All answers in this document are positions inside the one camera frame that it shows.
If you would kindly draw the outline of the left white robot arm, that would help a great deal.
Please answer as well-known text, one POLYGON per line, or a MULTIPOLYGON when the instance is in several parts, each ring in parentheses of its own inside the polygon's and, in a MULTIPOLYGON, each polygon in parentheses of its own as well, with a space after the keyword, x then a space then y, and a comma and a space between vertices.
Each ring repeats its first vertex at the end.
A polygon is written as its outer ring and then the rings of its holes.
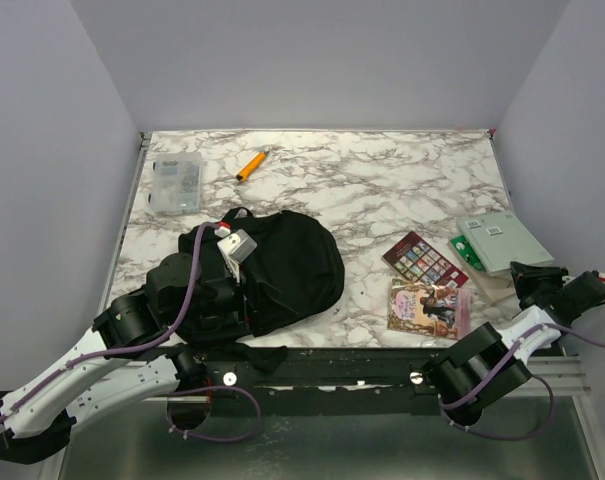
POLYGON ((116 298, 80 340, 26 385, 0 391, 0 460, 30 465, 63 450, 72 434, 129 404, 216 391, 191 323, 221 327, 244 312, 240 264, 226 256, 176 253, 142 287, 116 298))

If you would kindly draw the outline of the pale green book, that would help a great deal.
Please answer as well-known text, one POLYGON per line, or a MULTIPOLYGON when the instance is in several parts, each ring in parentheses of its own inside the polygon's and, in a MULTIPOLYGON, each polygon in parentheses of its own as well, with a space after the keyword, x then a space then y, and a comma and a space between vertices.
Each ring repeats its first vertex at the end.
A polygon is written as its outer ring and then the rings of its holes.
POLYGON ((509 274, 513 261, 535 267, 555 262, 554 257, 510 210, 462 217, 456 225, 489 276, 509 274))

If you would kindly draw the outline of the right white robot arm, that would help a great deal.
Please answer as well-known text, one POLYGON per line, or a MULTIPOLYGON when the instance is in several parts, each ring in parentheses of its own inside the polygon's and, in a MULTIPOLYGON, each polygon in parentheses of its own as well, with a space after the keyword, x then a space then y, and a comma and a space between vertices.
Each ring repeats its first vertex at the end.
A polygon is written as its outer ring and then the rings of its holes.
POLYGON ((605 305, 605 273, 571 277, 561 267, 510 263, 521 311, 504 328, 485 323, 430 359, 425 380, 438 395, 449 424, 467 431, 483 410, 533 378, 530 357, 563 335, 572 323, 605 305))

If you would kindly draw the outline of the black student backpack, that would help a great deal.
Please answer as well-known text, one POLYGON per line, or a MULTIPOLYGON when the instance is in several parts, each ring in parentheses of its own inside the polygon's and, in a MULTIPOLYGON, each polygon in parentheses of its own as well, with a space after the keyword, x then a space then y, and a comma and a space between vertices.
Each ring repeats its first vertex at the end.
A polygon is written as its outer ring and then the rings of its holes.
POLYGON ((191 305, 177 334, 195 349, 231 348, 330 309, 340 299, 345 267, 333 235, 318 220, 290 210, 256 217, 243 207, 222 221, 244 230, 256 249, 242 262, 246 307, 202 315, 191 305))

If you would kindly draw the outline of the illustrated storybook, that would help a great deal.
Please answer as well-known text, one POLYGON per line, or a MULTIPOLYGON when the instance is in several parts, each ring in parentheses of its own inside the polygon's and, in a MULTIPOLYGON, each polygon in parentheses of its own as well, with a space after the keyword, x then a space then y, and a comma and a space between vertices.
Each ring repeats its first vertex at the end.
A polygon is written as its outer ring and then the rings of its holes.
POLYGON ((389 293, 387 328, 459 340, 471 332, 471 300, 467 289, 394 279, 389 293))

